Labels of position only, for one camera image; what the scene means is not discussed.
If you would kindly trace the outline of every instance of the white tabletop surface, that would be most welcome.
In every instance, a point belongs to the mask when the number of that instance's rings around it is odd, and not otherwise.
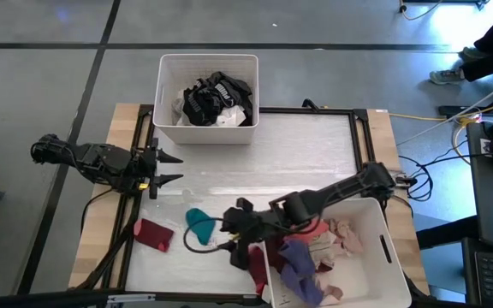
[[[159,174],[184,174],[165,185],[158,198],[142,198],[140,218],[175,231],[167,253],[134,242],[127,290],[178,293],[255,294],[247,271],[229,264],[228,252],[196,254],[182,243],[186,212],[199,208],[222,217],[245,197],[255,210],[284,194],[319,189],[357,170],[345,115],[261,114],[251,145],[176,145],[156,131],[159,144],[181,164],[159,164]],[[217,222],[212,239],[223,242]],[[188,235],[190,246],[202,246]]]

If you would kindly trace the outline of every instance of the clothing pile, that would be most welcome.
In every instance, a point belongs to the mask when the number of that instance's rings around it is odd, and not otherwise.
[[[281,275],[284,285],[309,306],[339,304],[343,291],[332,285],[325,273],[335,268],[337,256],[350,257],[363,252],[359,237],[347,220],[313,219],[305,230],[312,231],[267,240],[268,264]],[[248,271],[256,292],[262,295],[268,283],[264,254],[253,246],[249,256]]]
[[[172,119],[176,126],[252,126],[252,95],[245,81],[215,72],[207,79],[198,79],[193,89],[186,89],[183,98],[172,103]]]

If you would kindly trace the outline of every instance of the maroon cloth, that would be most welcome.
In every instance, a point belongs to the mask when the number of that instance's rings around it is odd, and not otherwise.
[[[139,219],[134,224],[134,238],[139,242],[151,248],[167,252],[170,246],[170,239],[174,231],[150,222],[147,219]]]
[[[284,244],[282,236],[276,236],[265,241],[268,263],[271,267],[274,267],[279,274],[281,274],[282,268],[287,262],[287,260],[279,254],[279,249],[281,249],[282,244]]]
[[[249,252],[248,272],[256,285],[256,294],[262,295],[264,286],[267,284],[267,273],[265,271],[264,252],[255,246]]]

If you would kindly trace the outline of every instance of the gray floor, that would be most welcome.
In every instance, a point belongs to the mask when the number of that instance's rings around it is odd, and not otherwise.
[[[0,42],[99,42],[112,1],[0,1]],[[427,5],[409,6],[408,14]],[[470,44],[493,23],[493,0],[443,5],[418,21],[402,19],[398,2],[384,0],[171,1],[122,0],[110,42]],[[471,104],[493,90],[493,75],[461,86],[435,86],[428,72],[454,66],[454,53],[371,50],[107,50],[79,142],[104,142],[117,103],[150,104],[160,56],[168,53],[249,53],[259,58],[260,103],[389,109],[436,116],[441,104]],[[95,50],[0,50],[0,295],[12,291],[53,176],[34,165],[30,144],[44,133],[65,138],[85,88]],[[435,124],[393,118],[397,141]],[[450,147],[445,126],[399,148],[420,162]],[[404,162],[413,172],[414,166]],[[413,203],[428,216],[452,221],[474,213],[471,174],[460,160],[431,167],[433,197]],[[63,290],[77,244],[80,213],[92,185],[74,170],[66,180],[33,285]],[[433,266],[431,258],[424,258]]]

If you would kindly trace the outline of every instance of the teal cloth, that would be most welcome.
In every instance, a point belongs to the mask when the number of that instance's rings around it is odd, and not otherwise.
[[[193,208],[186,212],[186,222],[188,226],[191,226],[194,223],[207,218],[210,217],[206,215],[202,210],[197,208]],[[199,243],[205,246],[209,245],[209,240],[211,239],[212,230],[214,230],[215,225],[215,221],[208,221],[200,222],[192,227],[192,231],[197,235]]]

